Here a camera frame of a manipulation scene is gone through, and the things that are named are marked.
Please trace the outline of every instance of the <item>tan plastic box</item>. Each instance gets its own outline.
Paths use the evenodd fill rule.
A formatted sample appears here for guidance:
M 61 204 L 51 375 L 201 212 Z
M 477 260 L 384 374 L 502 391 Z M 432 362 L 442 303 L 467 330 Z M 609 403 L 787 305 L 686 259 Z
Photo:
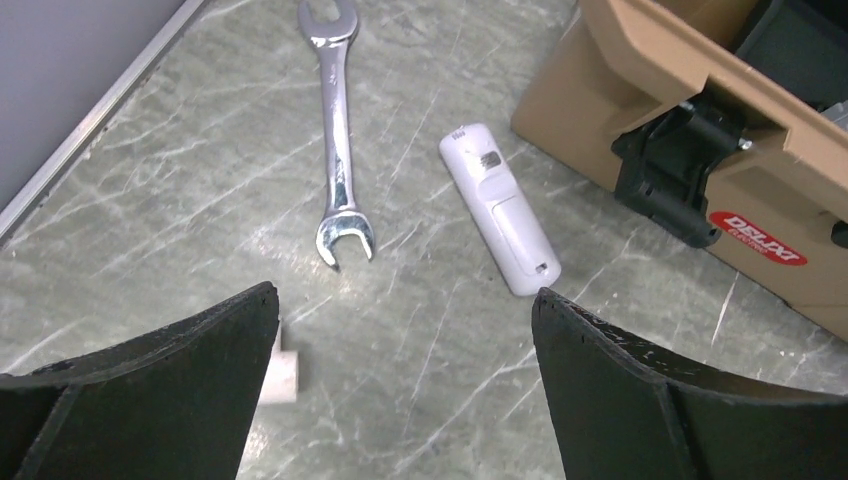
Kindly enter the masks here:
M 607 190 L 610 146 L 704 89 L 741 106 L 746 138 L 710 175 L 709 251 L 848 340 L 848 133 L 728 52 L 756 0 L 582 0 L 512 118 L 516 133 Z

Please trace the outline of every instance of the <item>floor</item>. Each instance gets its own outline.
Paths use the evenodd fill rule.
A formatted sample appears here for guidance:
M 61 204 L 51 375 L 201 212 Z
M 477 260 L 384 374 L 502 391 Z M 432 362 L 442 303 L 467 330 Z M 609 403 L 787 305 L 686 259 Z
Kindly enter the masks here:
M 331 271 L 313 244 L 323 131 L 296 5 L 214 2 L 0 252 L 0 371 L 269 279 L 303 389 L 257 411 L 239 478 L 563 478 L 532 298 L 509 294 L 436 148 L 479 121 L 561 256 L 556 291 L 710 365 L 848 393 L 848 345 L 509 131 L 570 1 L 358 0 L 351 128 L 379 251 L 369 264 L 342 242 Z

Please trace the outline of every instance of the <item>wii remote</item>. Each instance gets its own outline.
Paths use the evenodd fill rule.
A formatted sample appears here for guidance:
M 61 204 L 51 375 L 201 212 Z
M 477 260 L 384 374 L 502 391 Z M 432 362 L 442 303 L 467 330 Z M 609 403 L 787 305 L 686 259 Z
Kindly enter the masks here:
M 439 151 L 510 291 L 527 296 L 551 286 L 562 266 L 489 129 L 461 127 Z

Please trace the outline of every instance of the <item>delixi logo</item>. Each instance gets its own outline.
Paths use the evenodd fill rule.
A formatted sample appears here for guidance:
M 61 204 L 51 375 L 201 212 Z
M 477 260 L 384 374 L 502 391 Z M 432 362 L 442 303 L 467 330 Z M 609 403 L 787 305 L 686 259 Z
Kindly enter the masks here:
M 807 259 L 803 255 L 772 237 L 741 215 L 730 212 L 715 212 L 710 215 L 710 220 L 716 226 L 773 262 L 793 267 L 807 264 Z

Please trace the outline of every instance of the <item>chrome wrench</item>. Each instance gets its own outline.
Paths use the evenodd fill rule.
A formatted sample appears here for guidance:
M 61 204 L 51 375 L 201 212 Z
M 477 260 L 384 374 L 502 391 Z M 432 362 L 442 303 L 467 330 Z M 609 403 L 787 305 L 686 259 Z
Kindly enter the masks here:
M 362 241 L 365 255 L 374 256 L 374 231 L 353 198 L 353 166 L 348 131 L 345 65 L 347 52 L 359 29 L 351 0 L 336 0 L 339 18 L 330 23 L 315 21 L 307 0 L 297 9 L 300 30 L 318 54 L 321 94 L 324 103 L 324 145 L 327 153 L 327 209 L 318 226 L 315 246 L 324 262 L 339 270 L 333 244 L 345 235 Z

